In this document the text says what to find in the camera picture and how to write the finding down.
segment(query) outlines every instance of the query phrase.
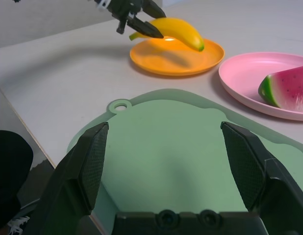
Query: robotic arm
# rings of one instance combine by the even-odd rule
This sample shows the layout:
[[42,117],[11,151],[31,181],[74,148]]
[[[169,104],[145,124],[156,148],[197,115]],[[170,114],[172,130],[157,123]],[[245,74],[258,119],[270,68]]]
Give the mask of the robotic arm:
[[112,16],[119,20],[117,32],[124,33],[125,26],[133,28],[135,31],[152,38],[163,38],[160,31],[150,24],[143,22],[136,17],[137,13],[143,10],[153,18],[166,17],[163,10],[152,0],[95,0],[98,9],[107,9]]

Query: table surface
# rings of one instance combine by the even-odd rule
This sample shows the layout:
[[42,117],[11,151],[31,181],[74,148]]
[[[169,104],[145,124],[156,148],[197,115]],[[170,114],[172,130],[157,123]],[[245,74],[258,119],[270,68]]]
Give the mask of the table surface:
[[[226,58],[255,51],[303,55],[303,0],[192,0],[165,8],[168,17],[194,25],[226,51]],[[222,88],[218,67],[188,79],[161,79],[129,61],[127,28],[117,21],[0,48],[0,90],[53,165],[73,136],[115,99],[175,88],[206,97],[303,143],[303,122],[249,109]]]

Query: watermelon slice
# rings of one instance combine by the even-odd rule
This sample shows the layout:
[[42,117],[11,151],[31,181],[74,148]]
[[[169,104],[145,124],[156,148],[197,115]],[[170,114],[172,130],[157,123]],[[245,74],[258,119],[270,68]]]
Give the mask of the watermelon slice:
[[258,93],[270,105],[303,111],[303,66],[269,74],[260,84]]

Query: watermelon rind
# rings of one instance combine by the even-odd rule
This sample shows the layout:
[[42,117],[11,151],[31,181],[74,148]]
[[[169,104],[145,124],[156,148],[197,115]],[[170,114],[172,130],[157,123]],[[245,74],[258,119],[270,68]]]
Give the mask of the watermelon rind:
[[272,80],[271,76],[268,75],[265,77],[265,79],[261,82],[259,88],[258,88],[258,94],[265,100],[268,104],[276,106],[279,108],[278,103],[275,100],[274,94],[273,94],[273,86],[272,86]]

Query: yellow banana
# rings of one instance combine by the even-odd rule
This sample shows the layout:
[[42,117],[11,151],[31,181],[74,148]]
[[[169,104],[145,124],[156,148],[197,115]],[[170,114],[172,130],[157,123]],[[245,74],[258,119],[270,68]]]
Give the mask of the yellow banana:
[[[150,23],[158,28],[163,36],[173,37],[196,51],[204,50],[204,41],[201,35],[188,22],[176,18],[158,18]],[[148,37],[135,32],[129,38],[133,41],[136,38]]]

